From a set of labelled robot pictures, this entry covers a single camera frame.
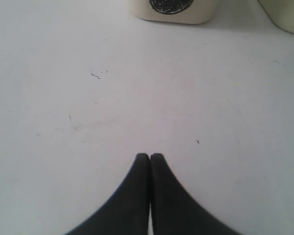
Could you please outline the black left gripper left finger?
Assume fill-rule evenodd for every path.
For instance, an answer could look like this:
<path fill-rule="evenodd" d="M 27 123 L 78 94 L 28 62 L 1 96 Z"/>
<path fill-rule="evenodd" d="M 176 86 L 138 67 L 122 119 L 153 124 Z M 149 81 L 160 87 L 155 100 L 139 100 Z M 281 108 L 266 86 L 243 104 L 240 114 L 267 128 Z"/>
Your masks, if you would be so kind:
<path fill-rule="evenodd" d="M 136 155 L 126 177 L 111 197 L 69 235 L 147 235 L 150 160 Z"/>

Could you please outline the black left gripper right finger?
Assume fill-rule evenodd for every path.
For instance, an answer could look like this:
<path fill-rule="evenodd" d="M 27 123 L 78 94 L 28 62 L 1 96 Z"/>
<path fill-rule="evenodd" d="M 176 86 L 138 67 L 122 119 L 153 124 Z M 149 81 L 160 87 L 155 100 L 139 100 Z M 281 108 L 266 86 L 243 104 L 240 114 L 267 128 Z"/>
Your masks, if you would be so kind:
<path fill-rule="evenodd" d="M 150 157 L 151 217 L 155 235 L 237 235 L 183 188 L 163 154 Z"/>

